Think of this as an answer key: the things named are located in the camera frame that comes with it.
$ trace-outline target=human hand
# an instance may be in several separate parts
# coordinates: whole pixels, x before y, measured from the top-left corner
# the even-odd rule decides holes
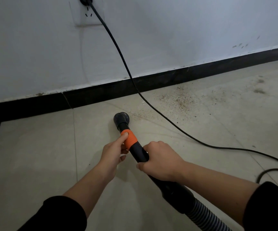
[[[149,161],[138,163],[139,170],[162,181],[178,180],[185,161],[167,143],[152,141],[143,148],[149,153]]]
[[[98,167],[104,172],[106,179],[111,181],[117,171],[117,165],[125,160],[126,156],[121,154],[127,154],[128,150],[123,144],[128,138],[128,133],[121,135],[116,141],[108,143],[103,147],[103,152],[100,158]]]

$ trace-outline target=power cord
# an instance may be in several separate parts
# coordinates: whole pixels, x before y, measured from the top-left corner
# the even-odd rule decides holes
[[[211,147],[211,148],[217,148],[217,149],[229,149],[229,150],[240,150],[240,151],[250,151],[250,152],[255,152],[257,154],[260,154],[260,155],[264,155],[264,156],[267,156],[269,158],[272,158],[276,161],[278,161],[278,158],[274,157],[274,156],[271,156],[271,155],[267,155],[265,153],[262,153],[262,152],[259,152],[259,151],[254,151],[254,150],[251,150],[251,149],[245,149],[245,148],[235,148],[235,147],[217,147],[217,146],[212,146],[212,145],[209,145],[207,143],[204,143],[204,142],[201,142],[200,140],[194,138],[193,136],[189,135],[188,133],[186,133],[185,131],[183,131],[180,127],[178,127],[176,124],[174,124],[171,120],[169,120],[164,114],[162,114],[160,111],[158,111],[156,108],[153,107],[153,105],[151,105],[143,96],[142,94],[140,93],[139,89],[137,88],[134,80],[133,80],[133,77],[128,69],[128,66],[125,62],[125,59],[123,57],[123,54],[118,46],[118,44],[116,43],[113,35],[111,34],[109,28],[107,27],[106,23],[103,21],[103,19],[101,18],[101,16],[98,14],[97,10],[95,9],[95,7],[93,6],[92,2],[90,0],[87,0],[87,3],[89,4],[89,6],[92,8],[92,10],[94,11],[94,13],[96,14],[96,16],[98,17],[98,19],[100,20],[100,22],[103,24],[103,26],[105,27],[106,31],[108,32],[110,38],[112,39],[114,45],[116,46],[120,56],[121,56],[121,59],[124,63],[124,66],[127,70],[127,73],[134,85],[134,87],[136,88],[137,90],[137,93],[139,94],[139,96],[152,108],[154,109],[157,113],[159,113],[164,119],[166,119],[168,122],[170,122],[175,128],[177,128],[179,131],[181,131],[183,134],[187,135],[188,137],[190,137],[191,139],[197,141],[198,143],[204,145],[204,146],[207,146],[207,147]],[[265,170],[263,171],[256,179],[256,183],[259,183],[260,182],[260,179],[263,177],[264,174],[268,173],[268,172],[271,172],[271,171],[278,171],[278,168],[272,168],[272,169],[268,169],[268,170]]]

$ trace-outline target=tile floor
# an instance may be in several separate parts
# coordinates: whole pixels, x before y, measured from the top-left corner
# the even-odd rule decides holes
[[[199,140],[246,147],[278,157],[278,61],[165,87],[143,95]],[[127,112],[141,144],[169,143],[185,160],[254,181],[278,163],[260,155],[210,149],[181,134],[138,95],[26,119],[0,127],[0,231],[16,230],[53,195],[71,187],[119,136],[113,123]],[[119,165],[88,219],[87,230],[199,230],[161,197],[135,168],[131,155]],[[278,172],[262,181],[278,184]],[[198,194],[233,230],[243,230]]]

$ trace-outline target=orange sleeve on tube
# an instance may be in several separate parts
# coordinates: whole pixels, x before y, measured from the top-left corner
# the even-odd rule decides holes
[[[128,138],[124,141],[124,144],[125,144],[127,150],[129,150],[130,147],[133,146],[134,143],[138,142],[138,140],[137,140],[136,136],[134,135],[134,133],[129,129],[123,130],[121,132],[121,135],[124,134],[125,132],[128,132]]]

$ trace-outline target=person's right hand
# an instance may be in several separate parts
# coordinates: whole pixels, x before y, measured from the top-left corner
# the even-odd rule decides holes
[[[139,170],[162,181],[178,180],[184,160],[167,143],[152,141],[143,148],[149,153],[149,161],[138,163]]]

